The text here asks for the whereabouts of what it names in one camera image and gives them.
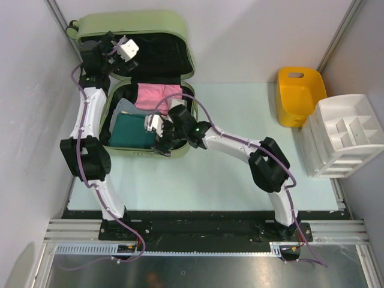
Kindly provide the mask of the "green hard-shell suitcase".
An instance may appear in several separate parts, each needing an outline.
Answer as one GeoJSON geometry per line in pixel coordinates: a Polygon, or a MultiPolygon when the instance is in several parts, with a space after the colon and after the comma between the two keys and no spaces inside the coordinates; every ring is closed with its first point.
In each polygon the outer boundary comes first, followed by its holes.
{"type": "Polygon", "coordinates": [[[193,57],[188,46],[186,21],[170,10],[141,10],[86,15],[72,20],[67,35],[81,46],[86,41],[100,41],[111,32],[119,40],[126,35],[139,46],[138,66],[121,65],[111,73],[118,83],[107,96],[103,108],[100,142],[110,154],[153,156],[152,149],[114,148],[109,145],[112,113],[121,99],[134,102],[140,83],[179,84],[184,93],[194,95],[186,81],[194,75],[193,57]]]}

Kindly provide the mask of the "teal garment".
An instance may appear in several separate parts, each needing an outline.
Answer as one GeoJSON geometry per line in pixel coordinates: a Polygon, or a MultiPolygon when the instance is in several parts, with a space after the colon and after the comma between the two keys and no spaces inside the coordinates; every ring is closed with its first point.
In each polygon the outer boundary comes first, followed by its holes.
{"type": "Polygon", "coordinates": [[[145,128],[145,115],[120,113],[113,127],[109,146],[116,148],[151,149],[155,133],[145,128]]]}

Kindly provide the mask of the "yellow plastic basket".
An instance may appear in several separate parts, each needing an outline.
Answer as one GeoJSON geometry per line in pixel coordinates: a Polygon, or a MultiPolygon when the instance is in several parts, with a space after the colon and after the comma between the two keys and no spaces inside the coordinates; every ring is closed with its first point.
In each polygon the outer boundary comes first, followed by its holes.
{"type": "Polygon", "coordinates": [[[284,67],[278,71],[275,102],[279,123],[300,128],[322,99],[327,98],[321,74],[312,68],[284,67]]]}

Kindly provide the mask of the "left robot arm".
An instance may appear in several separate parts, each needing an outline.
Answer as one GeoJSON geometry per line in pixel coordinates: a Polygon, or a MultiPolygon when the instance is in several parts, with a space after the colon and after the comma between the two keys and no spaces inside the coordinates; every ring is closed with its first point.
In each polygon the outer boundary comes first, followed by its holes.
{"type": "Polygon", "coordinates": [[[110,74],[125,63],[134,64],[138,51],[134,41],[110,31],[99,40],[86,40],[80,45],[82,62],[73,70],[80,74],[71,78],[79,90],[79,110],[69,138],[59,144],[71,174],[93,192],[103,220],[114,222],[111,231],[121,240],[131,236],[133,226],[124,220],[126,208],[110,178],[112,162],[99,140],[100,121],[110,88],[110,74]]]}

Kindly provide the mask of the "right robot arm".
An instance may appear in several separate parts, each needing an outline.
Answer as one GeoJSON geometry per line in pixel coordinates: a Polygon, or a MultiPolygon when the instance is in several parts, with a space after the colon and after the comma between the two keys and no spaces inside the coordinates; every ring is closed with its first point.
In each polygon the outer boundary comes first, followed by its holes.
{"type": "Polygon", "coordinates": [[[160,155],[170,156],[176,144],[186,141],[193,148],[219,151],[247,164],[254,183],[272,203],[273,232],[284,241],[298,234],[298,211],[287,184],[288,179],[293,179],[290,163],[274,139],[252,141],[220,131],[210,121],[197,121],[181,104],[171,108],[167,116],[147,116],[145,128],[156,134],[153,149],[160,155]]]}

